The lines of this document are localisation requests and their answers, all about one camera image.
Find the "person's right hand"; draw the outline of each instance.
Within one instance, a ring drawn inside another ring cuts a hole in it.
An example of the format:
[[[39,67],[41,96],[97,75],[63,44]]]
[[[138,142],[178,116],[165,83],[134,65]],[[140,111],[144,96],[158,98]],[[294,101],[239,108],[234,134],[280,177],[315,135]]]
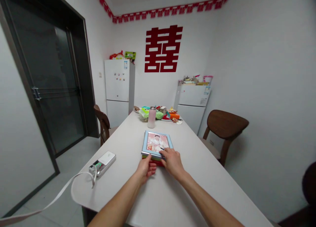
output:
[[[178,180],[182,175],[185,174],[185,170],[181,162],[180,153],[178,151],[166,148],[163,151],[159,151],[159,153],[166,158],[166,161],[161,159],[163,166],[175,179]]]

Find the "power bank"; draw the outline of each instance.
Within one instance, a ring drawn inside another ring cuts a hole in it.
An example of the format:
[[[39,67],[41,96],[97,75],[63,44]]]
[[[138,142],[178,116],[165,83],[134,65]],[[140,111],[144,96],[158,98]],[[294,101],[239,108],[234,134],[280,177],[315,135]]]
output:
[[[96,162],[94,162],[93,165],[89,167],[89,172],[94,175],[96,170],[96,176],[99,178],[105,173],[105,171],[108,170],[108,168],[114,163],[115,160],[116,154],[107,151]]]

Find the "pink water bottle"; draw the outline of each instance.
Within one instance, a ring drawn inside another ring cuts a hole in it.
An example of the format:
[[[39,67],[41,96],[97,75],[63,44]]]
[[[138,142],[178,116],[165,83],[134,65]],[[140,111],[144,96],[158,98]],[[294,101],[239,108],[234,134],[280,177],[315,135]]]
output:
[[[156,121],[156,108],[150,107],[147,127],[154,128]]]

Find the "white strap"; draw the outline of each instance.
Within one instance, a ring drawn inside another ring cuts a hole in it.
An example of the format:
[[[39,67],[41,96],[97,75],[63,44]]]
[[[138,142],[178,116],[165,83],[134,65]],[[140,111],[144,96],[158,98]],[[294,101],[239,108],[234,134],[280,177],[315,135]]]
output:
[[[64,193],[64,191],[66,190],[66,188],[69,186],[69,184],[75,179],[75,177],[77,177],[78,175],[80,174],[89,174],[90,177],[91,177],[91,181],[92,181],[92,188],[94,187],[94,184],[95,184],[95,179],[96,179],[96,173],[97,173],[97,170],[95,170],[95,174],[94,174],[94,177],[91,173],[89,172],[83,172],[83,173],[78,173],[76,174],[75,176],[73,176],[67,183],[66,185],[62,188],[62,190],[58,193],[58,195],[55,197],[55,199],[48,204],[48,206],[46,206],[44,209],[42,210],[39,210],[39,211],[34,211],[34,212],[31,212],[31,213],[28,213],[28,214],[23,214],[23,215],[14,215],[14,216],[11,216],[11,217],[7,217],[7,218],[2,218],[0,219],[0,227],[1,226],[7,226],[7,225],[11,225],[11,224],[14,224],[14,223],[17,223],[17,222],[20,222],[20,221],[23,221],[25,220],[26,218],[30,217],[30,216],[33,216],[33,215],[36,215],[38,213],[41,213],[43,210],[47,209],[48,207],[50,207],[52,204],[55,203],[55,201],[58,200],[58,198],[60,198],[60,196]]]

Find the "red paper decoration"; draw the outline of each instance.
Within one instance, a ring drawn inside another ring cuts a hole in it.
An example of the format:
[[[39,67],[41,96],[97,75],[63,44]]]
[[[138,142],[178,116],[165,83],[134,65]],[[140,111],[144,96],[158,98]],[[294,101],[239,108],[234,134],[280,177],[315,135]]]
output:
[[[108,7],[108,5],[105,3],[105,4],[104,4],[104,10],[105,10],[105,12],[108,12],[108,9],[109,9],[109,7]]]
[[[210,11],[213,7],[213,2],[208,2],[205,6],[205,11]]]
[[[188,8],[187,8],[187,14],[192,13],[192,11],[193,11],[193,5],[188,6]]]
[[[176,15],[178,12],[178,9],[177,8],[173,8],[172,9],[172,12],[171,12],[171,15]]]
[[[142,19],[146,19],[147,18],[147,13],[146,12],[143,12],[142,13]]]
[[[151,36],[150,38],[146,38],[146,42],[150,44],[146,44],[146,53],[145,55],[149,57],[145,57],[145,72],[176,72],[177,62],[173,62],[174,60],[178,60],[179,56],[175,56],[175,53],[179,53],[180,42],[175,42],[176,40],[180,40],[182,38],[181,34],[177,34],[177,32],[182,32],[183,27],[178,27],[177,25],[172,25],[170,28],[166,29],[158,29],[152,28],[150,31],[146,32],[147,36]],[[168,34],[168,36],[160,36],[159,34]],[[175,47],[173,50],[167,50],[167,47]],[[172,67],[172,69],[165,69],[165,66]]]
[[[152,11],[150,13],[150,18],[156,18],[156,12],[155,11]]]
[[[169,9],[166,9],[165,10],[165,16],[169,16],[170,15],[170,10]]]
[[[218,0],[215,4],[215,9],[220,9],[223,5],[223,1],[222,0]]]
[[[198,8],[197,9],[198,12],[203,11],[204,10],[204,4],[199,4],[197,8]]]
[[[146,12],[135,12],[132,14],[127,14],[127,15],[114,16],[111,9],[107,5],[106,1],[99,0],[100,5],[104,8],[105,12],[107,12],[109,17],[112,18],[113,23],[117,23],[117,21],[119,23],[122,23],[123,19],[124,19],[124,22],[134,21],[135,17],[136,17],[136,20],[140,20],[141,18],[146,19],[147,14],[149,14],[149,13],[150,13],[151,18],[155,18],[156,13],[158,14],[158,17],[169,16],[170,11],[171,11],[171,15],[177,15],[178,10],[179,10],[179,14],[184,14],[185,9],[187,9],[187,14],[189,14],[189,13],[193,12],[193,8],[195,8],[195,7],[197,7],[197,12],[201,12],[204,10],[210,11],[210,10],[212,10],[213,5],[215,5],[214,9],[217,10],[217,9],[222,8],[223,4],[225,4],[227,1],[228,0],[208,0],[208,1],[204,1],[204,2],[196,2],[196,3],[193,3],[191,5],[178,5],[178,6],[173,6],[173,7],[167,8],[167,9],[161,8],[161,9],[149,10]]]
[[[185,12],[185,8],[184,8],[184,7],[181,7],[181,8],[179,9],[179,14],[184,14],[184,12]]]

